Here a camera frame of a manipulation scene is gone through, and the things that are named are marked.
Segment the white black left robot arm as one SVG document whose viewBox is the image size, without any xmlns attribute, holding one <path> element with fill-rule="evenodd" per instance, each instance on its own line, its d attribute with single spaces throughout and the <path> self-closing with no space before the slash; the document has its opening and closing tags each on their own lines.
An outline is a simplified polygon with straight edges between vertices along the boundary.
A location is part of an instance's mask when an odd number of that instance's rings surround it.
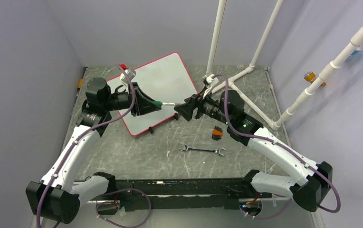
<svg viewBox="0 0 363 228">
<path fill-rule="evenodd" d="M 142 92 L 136 82 L 129 82 L 122 92 L 112 92 L 105 79 L 91 79 L 70 141 L 41 180 L 31 181 L 26 187 L 37 226 L 41 227 L 41 218 L 69 224 L 86 202 L 97 196 L 109 200 L 116 195 L 115 176 L 101 171 L 73 185 L 86 154 L 103 136 L 108 124 L 114 122 L 111 111 L 125 110 L 126 114 L 141 116 L 161 108 L 161 104 Z"/>
</svg>

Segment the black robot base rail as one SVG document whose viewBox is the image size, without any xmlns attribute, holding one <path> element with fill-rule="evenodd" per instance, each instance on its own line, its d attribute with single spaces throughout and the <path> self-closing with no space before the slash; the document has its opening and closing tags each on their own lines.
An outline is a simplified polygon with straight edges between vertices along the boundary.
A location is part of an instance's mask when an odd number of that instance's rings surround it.
<svg viewBox="0 0 363 228">
<path fill-rule="evenodd" d="M 127 212 L 143 209 L 239 209 L 247 201 L 260 203 L 270 193 L 258 193 L 241 178 L 117 180 L 120 193 L 94 197 L 116 201 Z"/>
</svg>

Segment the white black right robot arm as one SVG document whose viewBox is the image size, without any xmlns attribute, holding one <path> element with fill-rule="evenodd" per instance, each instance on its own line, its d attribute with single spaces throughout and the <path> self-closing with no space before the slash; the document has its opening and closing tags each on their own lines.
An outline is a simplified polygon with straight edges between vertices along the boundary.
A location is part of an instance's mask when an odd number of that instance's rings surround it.
<svg viewBox="0 0 363 228">
<path fill-rule="evenodd" d="M 202 92 L 175 106 L 185 120 L 207 115 L 227 124 L 227 133 L 235 141 L 254 149 L 282 168 L 287 177 L 251 170 L 242 179 L 242 192 L 247 197 L 258 193 L 286 196 L 301 208 L 315 212 L 331 189 L 333 168 L 323 161 L 317 163 L 292 150 L 275 137 L 268 128 L 244 111 L 245 102 L 234 90 L 223 92 L 219 100 Z"/>
</svg>

